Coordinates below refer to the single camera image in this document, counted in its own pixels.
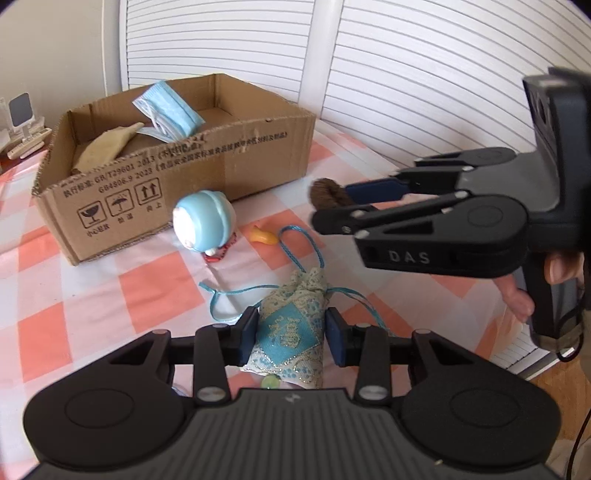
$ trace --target surgical mask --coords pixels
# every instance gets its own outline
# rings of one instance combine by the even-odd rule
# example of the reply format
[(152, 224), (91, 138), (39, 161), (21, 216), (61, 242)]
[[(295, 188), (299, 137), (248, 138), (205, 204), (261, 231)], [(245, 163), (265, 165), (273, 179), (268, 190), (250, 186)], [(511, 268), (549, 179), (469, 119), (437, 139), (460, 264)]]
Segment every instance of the surgical mask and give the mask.
[(152, 120), (153, 127), (143, 127), (138, 133), (164, 142), (176, 142), (193, 135), (205, 123), (180, 95), (165, 81), (154, 83), (133, 104)]

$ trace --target white louvered door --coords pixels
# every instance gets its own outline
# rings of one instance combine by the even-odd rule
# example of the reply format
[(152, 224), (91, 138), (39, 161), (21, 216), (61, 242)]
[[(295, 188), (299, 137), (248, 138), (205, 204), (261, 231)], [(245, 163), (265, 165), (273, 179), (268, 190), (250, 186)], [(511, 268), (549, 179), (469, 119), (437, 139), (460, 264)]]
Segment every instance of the white louvered door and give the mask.
[(224, 72), (297, 101), (313, 0), (122, 0), (124, 88)]
[(591, 71), (591, 28), (567, 0), (345, 0), (322, 118), (399, 163), (534, 148), (521, 79)]
[(406, 165), (532, 150), (522, 77), (591, 71), (568, 0), (122, 0), (121, 31), (124, 87), (225, 72)]

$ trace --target brown pompom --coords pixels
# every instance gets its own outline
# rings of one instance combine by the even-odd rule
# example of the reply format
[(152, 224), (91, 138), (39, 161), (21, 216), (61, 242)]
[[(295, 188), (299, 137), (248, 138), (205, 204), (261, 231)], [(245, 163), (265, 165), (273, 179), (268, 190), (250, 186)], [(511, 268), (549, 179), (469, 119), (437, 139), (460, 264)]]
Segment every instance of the brown pompom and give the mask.
[(318, 179), (310, 187), (310, 203), (316, 210), (355, 205), (345, 189), (331, 179)]

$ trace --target round toy head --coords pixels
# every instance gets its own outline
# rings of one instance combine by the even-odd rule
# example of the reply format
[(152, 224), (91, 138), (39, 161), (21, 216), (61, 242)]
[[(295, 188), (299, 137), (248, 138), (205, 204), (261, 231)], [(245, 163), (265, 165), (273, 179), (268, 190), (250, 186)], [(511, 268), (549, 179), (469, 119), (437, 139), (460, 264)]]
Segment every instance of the round toy head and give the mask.
[(202, 190), (178, 201), (173, 228), (186, 248), (206, 252), (227, 243), (236, 228), (236, 212), (222, 192)]

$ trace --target tablecloth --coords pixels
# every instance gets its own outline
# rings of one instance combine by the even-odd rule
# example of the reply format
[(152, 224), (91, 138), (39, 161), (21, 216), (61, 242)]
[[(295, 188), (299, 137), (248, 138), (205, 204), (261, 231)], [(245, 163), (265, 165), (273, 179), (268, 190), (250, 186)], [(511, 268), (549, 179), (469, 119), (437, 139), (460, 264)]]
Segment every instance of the tablecloth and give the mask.
[[(235, 202), (238, 241), (223, 261), (206, 264), (169, 229), (72, 267), (31, 200), (41, 158), (33, 156), (0, 177), (0, 479), (20, 478), (36, 463), (22, 412), (37, 391), (151, 329), (185, 336), (212, 323), (209, 294), (197, 286), (202, 280), (222, 290), (285, 282), (294, 266), (281, 248), (250, 243), (245, 232), (253, 225), (309, 228), (307, 190), (314, 179), (346, 184), (395, 169), (318, 122), (305, 178)], [(326, 259), (328, 282), (367, 296), (397, 335), (428, 328), (488, 358), (521, 331), (490, 281), (369, 270), (350, 237), (313, 235)], [(298, 233), (287, 233), (285, 241), (304, 266), (316, 263)], [(253, 291), (231, 304), (220, 302), (220, 315), (232, 317), (262, 295)], [(373, 323), (364, 307), (345, 296), (334, 296), (332, 305), (349, 323)], [(228, 368), (228, 376), (233, 392), (257, 381), (237, 368)], [(392, 379), (394, 393), (409, 389), (405, 368), (393, 368)], [(178, 368), (174, 382), (190, 390), (190, 367)], [(324, 386), (351, 389), (354, 382), (355, 370), (336, 367), (325, 349)]]

